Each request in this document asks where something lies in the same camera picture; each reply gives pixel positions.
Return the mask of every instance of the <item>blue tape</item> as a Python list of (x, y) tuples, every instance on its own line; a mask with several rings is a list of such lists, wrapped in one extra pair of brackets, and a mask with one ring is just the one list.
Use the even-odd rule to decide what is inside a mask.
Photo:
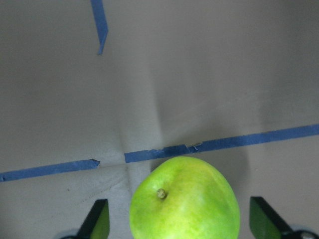
[(96, 29), (98, 31), (100, 40), (100, 49), (98, 54), (101, 55), (109, 29), (105, 18), (102, 0), (91, 0), (91, 5), (94, 14)]
[(56, 173), (66, 173), (79, 170), (95, 169), (98, 167), (99, 164), (100, 162), (97, 160), (88, 159), (35, 168), (28, 168), (17, 171), (10, 171), (0, 173), (0, 182), (18, 180), (23, 178), (39, 177)]
[(177, 146), (165, 147), (159, 150), (152, 149), (125, 153), (125, 162), (132, 163), (149, 159), (174, 157), (190, 153), (241, 147), (259, 143), (267, 143), (273, 141), (313, 136), (318, 134), (319, 124), (307, 125), (302, 127), (280, 129), (263, 133), (208, 140), (204, 141), (199, 145), (190, 147), (186, 147), (186, 145), (182, 144)]

